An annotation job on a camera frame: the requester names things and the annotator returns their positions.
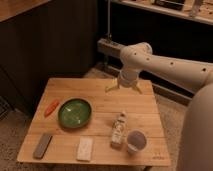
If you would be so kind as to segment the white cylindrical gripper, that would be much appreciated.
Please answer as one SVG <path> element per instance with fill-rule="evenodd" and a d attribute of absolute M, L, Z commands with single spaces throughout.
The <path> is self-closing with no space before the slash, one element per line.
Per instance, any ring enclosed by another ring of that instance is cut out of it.
<path fill-rule="evenodd" d="M 138 73 L 131 69 L 122 69 L 118 75 L 118 83 L 126 88 L 133 87 L 132 89 L 142 94 L 138 82 Z M 118 83 L 112 83 L 105 87 L 105 92 L 118 90 L 120 88 Z"/>

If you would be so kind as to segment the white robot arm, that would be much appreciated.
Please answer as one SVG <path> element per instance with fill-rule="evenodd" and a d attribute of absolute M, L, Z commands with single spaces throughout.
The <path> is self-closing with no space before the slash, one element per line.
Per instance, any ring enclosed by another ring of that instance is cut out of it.
<path fill-rule="evenodd" d="M 213 64 L 157 56 L 148 43 L 110 45 L 112 51 L 123 67 L 107 91 L 123 86 L 141 92 L 139 74 L 145 70 L 194 94 L 183 123 L 177 171 L 213 171 Z"/>

